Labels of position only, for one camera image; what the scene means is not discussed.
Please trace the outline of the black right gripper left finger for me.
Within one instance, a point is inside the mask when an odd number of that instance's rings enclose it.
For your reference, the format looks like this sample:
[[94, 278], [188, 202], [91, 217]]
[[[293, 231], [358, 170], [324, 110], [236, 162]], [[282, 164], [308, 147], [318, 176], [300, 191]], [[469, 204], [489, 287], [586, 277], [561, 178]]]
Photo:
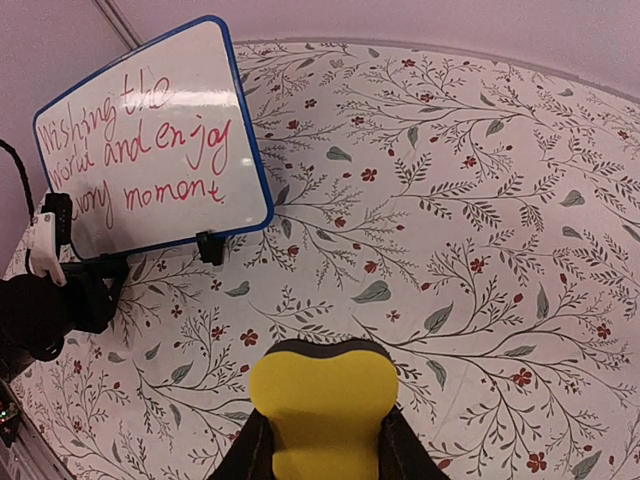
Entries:
[[268, 419], [253, 410], [210, 480], [272, 480], [274, 438]]

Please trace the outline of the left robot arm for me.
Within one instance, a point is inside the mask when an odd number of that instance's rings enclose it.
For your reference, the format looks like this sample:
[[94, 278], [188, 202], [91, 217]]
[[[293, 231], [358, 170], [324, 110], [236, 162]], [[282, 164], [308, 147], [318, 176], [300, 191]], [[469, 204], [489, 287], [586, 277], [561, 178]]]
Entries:
[[49, 193], [37, 211], [22, 159], [6, 141], [1, 149], [16, 165], [30, 214], [26, 272], [1, 282], [1, 336], [32, 359], [49, 362], [61, 354], [70, 332], [107, 329], [130, 268], [125, 259], [109, 255], [62, 262], [61, 250], [71, 243], [70, 196]]

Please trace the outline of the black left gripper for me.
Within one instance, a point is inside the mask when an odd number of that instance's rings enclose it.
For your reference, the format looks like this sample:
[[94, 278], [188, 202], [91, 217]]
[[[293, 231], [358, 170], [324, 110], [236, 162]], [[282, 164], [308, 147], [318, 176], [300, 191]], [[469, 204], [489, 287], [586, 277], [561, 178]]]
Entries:
[[114, 319], [128, 277], [128, 263], [115, 257], [62, 263], [62, 295], [74, 330], [103, 333]]

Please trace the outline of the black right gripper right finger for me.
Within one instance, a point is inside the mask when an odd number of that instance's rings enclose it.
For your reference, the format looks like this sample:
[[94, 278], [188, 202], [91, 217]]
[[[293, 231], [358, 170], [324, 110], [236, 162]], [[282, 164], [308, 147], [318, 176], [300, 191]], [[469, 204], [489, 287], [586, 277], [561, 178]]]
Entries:
[[379, 478], [382, 480], [449, 480], [394, 406], [381, 423], [378, 445]]

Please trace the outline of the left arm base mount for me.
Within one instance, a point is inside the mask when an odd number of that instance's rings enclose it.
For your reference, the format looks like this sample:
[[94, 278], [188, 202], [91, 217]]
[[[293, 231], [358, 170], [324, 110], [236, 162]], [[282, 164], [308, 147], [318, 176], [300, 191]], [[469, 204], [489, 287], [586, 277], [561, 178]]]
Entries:
[[5, 382], [1, 382], [1, 440], [9, 448], [15, 441], [21, 423], [19, 401]]

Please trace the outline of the blue framed whiteboard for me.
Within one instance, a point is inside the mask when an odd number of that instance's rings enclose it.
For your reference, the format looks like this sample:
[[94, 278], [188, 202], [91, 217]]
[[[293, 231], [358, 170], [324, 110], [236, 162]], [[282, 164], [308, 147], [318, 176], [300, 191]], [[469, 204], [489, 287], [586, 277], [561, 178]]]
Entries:
[[88, 260], [266, 228], [265, 168], [226, 23], [192, 20], [42, 107], [33, 132], [49, 188], [73, 203]]

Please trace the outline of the yellow whiteboard eraser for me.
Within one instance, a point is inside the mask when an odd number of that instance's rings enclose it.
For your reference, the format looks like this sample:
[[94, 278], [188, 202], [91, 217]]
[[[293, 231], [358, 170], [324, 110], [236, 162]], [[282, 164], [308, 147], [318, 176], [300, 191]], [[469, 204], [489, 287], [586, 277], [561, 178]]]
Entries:
[[384, 418], [399, 390], [380, 345], [350, 339], [274, 345], [249, 378], [254, 408], [274, 439], [277, 479], [378, 479]]

